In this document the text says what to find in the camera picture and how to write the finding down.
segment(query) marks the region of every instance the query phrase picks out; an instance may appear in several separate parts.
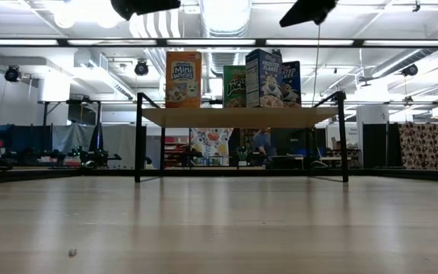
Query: person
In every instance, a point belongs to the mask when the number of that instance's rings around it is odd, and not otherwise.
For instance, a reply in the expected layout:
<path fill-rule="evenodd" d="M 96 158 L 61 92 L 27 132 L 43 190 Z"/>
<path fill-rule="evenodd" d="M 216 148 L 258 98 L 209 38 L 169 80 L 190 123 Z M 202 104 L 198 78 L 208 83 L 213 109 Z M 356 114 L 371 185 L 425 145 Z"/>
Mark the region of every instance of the person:
<path fill-rule="evenodd" d="M 275 156 L 275 148 L 271 145 L 270 129 L 260 129 L 253 138 L 253 147 L 266 157 Z"/>

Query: wooden floor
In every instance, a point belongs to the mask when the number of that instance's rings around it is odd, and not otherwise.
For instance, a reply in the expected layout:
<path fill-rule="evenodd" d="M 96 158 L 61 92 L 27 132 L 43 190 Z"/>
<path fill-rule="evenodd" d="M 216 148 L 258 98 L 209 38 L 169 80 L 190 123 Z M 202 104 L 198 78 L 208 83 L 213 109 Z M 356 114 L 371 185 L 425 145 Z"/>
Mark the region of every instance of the wooden floor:
<path fill-rule="evenodd" d="M 1 183 L 0 273 L 438 274 L 435 182 L 132 181 Z"/>

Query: patterned curtain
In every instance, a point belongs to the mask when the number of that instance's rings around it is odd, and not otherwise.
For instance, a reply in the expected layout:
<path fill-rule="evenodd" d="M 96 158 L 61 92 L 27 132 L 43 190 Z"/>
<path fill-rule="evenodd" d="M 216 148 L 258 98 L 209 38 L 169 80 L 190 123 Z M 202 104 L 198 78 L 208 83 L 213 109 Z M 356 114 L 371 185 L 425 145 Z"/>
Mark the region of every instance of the patterned curtain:
<path fill-rule="evenodd" d="M 398 125 L 401 162 L 409 169 L 438 170 L 438 124 Z"/>

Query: small debris on floor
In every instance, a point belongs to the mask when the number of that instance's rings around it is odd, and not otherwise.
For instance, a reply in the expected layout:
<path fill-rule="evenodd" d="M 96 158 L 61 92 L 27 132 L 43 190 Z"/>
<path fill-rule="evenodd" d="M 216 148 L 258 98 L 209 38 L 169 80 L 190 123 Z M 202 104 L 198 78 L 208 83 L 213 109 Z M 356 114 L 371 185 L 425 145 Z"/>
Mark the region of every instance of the small debris on floor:
<path fill-rule="evenodd" d="M 68 250 L 68 256 L 69 257 L 73 257 L 75 255 L 77 255 L 77 248 L 73 247 L 70 250 Z"/>

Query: mini wheats cereal box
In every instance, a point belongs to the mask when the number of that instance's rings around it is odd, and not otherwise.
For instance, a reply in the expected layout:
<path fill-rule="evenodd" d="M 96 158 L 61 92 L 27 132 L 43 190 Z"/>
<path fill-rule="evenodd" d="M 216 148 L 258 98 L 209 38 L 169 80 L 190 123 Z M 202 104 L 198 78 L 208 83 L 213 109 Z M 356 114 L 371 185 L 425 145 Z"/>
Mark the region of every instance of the mini wheats cereal box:
<path fill-rule="evenodd" d="M 225 65 L 223 84 L 224 107 L 246 107 L 246 67 Z"/>
<path fill-rule="evenodd" d="M 200 108 L 202 55 L 198 52 L 168 52 L 165 107 Z"/>
<path fill-rule="evenodd" d="M 302 86 L 300 84 L 300 62 L 285 62 L 282 65 L 283 71 L 283 93 L 284 107 L 302 107 Z"/>
<path fill-rule="evenodd" d="M 281 57 L 256 49 L 246 56 L 246 106 L 283 107 Z"/>

